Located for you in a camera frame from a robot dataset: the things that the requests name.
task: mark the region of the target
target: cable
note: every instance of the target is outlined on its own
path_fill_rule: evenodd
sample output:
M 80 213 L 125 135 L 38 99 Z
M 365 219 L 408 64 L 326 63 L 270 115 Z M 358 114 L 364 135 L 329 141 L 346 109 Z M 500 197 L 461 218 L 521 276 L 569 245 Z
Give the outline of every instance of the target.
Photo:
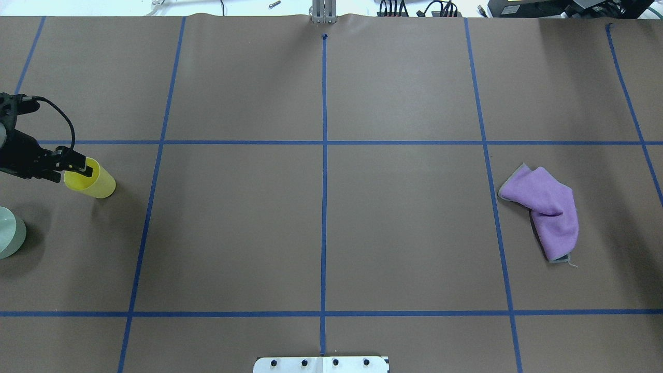
M 624 13 L 624 9 L 622 9 L 620 6 L 613 3 L 612 1 L 606 2 L 606 4 L 604 5 L 604 9 L 606 10 L 607 13 L 606 17 L 620 18 L 620 15 Z
M 658 18 L 663 19 L 663 15 L 661 15 L 661 13 L 659 13 L 656 9 L 654 9 L 654 8 L 652 8 L 652 7 L 649 7 L 649 8 L 647 8 L 647 9 L 648 9 L 650 12 L 654 13 L 655 15 L 657 15 Z
M 400 8 L 398 9 L 398 16 L 403 16 L 403 11 L 405 10 L 405 17 L 409 17 L 408 8 L 405 6 L 405 0 L 400 0 Z
M 67 124 L 69 125 L 69 130 L 72 132 L 72 144 L 71 146 L 69 146 L 69 150 L 67 150 L 67 152 L 61 154 L 60 159 L 58 160 L 58 162 L 60 162 L 64 157 L 69 155 L 69 152 L 74 150 L 74 145 L 76 144 L 76 133 L 74 132 L 74 125 L 72 124 L 72 121 L 69 120 L 69 117 L 60 108 L 58 108 L 56 104 L 53 104 L 48 98 L 43 98 L 41 96 L 33 96 L 33 98 L 35 101 L 42 101 L 46 102 L 48 105 L 51 105 L 58 113 L 60 113 L 60 115 L 62 115 L 64 120 L 67 121 Z
M 425 17 L 426 12 L 428 12 L 428 8 L 430 8 L 430 6 L 433 5 L 434 3 L 440 3 L 440 17 L 458 16 L 458 7 L 456 6 L 456 4 L 452 3 L 451 0 L 449 1 L 433 0 L 428 4 L 428 6 L 424 11 L 416 12 L 417 17 Z
M 421 15 L 419 15 L 419 17 L 425 17 L 426 12 L 428 11 L 428 8 L 430 8 L 430 6 L 433 5 L 434 3 L 440 3 L 440 12 L 442 12 L 442 8 L 444 7 L 444 3 L 440 0 L 433 0 L 428 4 L 428 6 L 426 7 L 426 9 L 423 12 L 421 12 L 421 11 L 417 12 L 417 15 L 419 15 L 421 13 Z
M 483 7 L 482 7 L 482 6 L 479 5 L 479 6 L 477 7 L 477 11 L 479 12 L 479 14 L 480 14 L 482 17 L 484 17 L 484 18 L 488 18 L 488 14 L 486 14 L 486 11 L 483 10 Z

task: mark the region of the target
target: metal bracket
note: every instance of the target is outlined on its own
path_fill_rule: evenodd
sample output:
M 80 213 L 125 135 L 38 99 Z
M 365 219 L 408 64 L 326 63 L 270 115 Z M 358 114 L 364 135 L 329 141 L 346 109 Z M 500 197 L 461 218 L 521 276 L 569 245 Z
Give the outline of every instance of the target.
M 336 0 L 313 0 L 311 21 L 313 23 L 336 23 Z
M 386 356 L 259 358 L 253 373 L 389 373 Z

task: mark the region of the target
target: black electronic device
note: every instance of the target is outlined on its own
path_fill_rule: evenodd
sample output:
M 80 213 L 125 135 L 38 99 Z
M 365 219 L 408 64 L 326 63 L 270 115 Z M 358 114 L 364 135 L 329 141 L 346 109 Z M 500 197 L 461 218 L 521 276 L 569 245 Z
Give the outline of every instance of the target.
M 381 0 L 380 9 L 377 12 L 378 17 L 409 17 L 408 7 L 405 5 L 405 0 Z
M 564 9 L 571 18 L 637 19 L 653 0 L 573 0 Z
M 560 15 L 572 0 L 489 0 L 493 17 L 541 18 Z
M 438 11 L 432 11 L 430 12 L 431 17 L 437 18 L 437 17 L 459 17 L 462 18 L 463 15 L 459 11 L 454 11 L 454 12 L 447 12 L 446 15 L 443 12 L 438 12 Z

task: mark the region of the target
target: yellow cup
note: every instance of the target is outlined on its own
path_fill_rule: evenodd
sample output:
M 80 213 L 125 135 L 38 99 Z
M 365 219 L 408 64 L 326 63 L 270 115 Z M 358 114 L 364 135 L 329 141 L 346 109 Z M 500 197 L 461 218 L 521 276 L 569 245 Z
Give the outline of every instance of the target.
M 108 173 L 99 162 L 92 158 L 86 158 L 85 164 L 92 167 L 92 176 L 85 177 L 81 174 L 64 171 L 64 184 L 71 190 L 81 192 L 94 198 L 106 198 L 115 191 L 115 179 Z

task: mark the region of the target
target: pale green bowl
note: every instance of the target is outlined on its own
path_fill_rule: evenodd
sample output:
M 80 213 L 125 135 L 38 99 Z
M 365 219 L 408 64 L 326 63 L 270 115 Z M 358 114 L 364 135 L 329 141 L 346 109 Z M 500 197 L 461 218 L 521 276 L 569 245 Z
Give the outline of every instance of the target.
M 0 259 L 15 253 L 25 241 L 25 223 L 4 207 L 0 207 Z

